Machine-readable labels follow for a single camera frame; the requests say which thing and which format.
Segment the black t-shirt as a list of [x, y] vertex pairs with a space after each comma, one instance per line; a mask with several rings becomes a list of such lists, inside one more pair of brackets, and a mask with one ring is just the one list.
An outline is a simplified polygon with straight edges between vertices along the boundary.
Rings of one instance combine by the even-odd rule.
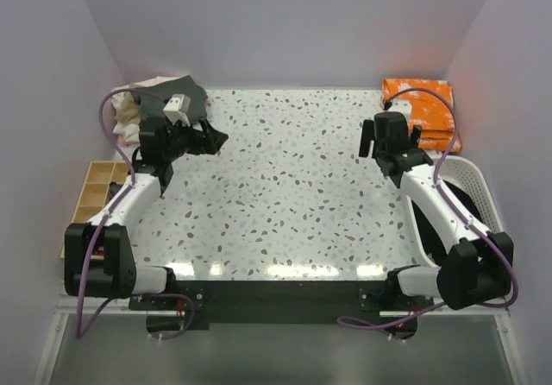
[[461, 239], [480, 237], [471, 228], [486, 232], [489, 228], [473, 215], [447, 187], [433, 186], [421, 178], [408, 178], [405, 193], [411, 200], [420, 250], [432, 267], [441, 266], [451, 247]]

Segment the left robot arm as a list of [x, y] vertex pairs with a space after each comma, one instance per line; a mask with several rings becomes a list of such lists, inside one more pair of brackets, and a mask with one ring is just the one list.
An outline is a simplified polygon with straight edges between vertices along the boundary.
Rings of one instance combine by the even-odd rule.
[[140, 144], [125, 161], [129, 174], [110, 202], [83, 224], [65, 232], [64, 284], [79, 298], [126, 299], [147, 294], [159, 309], [179, 298], [174, 272], [139, 266], [130, 236], [147, 209], [166, 191], [173, 163], [183, 155], [215, 155], [229, 139], [202, 120], [197, 128], [151, 117], [141, 123]]

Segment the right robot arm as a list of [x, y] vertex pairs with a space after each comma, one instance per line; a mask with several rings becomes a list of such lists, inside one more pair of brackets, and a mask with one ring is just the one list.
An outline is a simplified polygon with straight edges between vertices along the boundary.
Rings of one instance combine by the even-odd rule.
[[419, 148], [420, 128], [409, 130], [403, 114], [380, 112], [365, 120], [359, 155], [375, 160], [381, 173], [408, 196], [436, 234], [434, 263], [396, 268], [379, 294], [381, 306], [405, 309], [415, 296], [438, 298], [453, 310], [498, 306], [518, 297], [514, 243], [493, 232], [468, 210], [440, 175], [441, 161]]

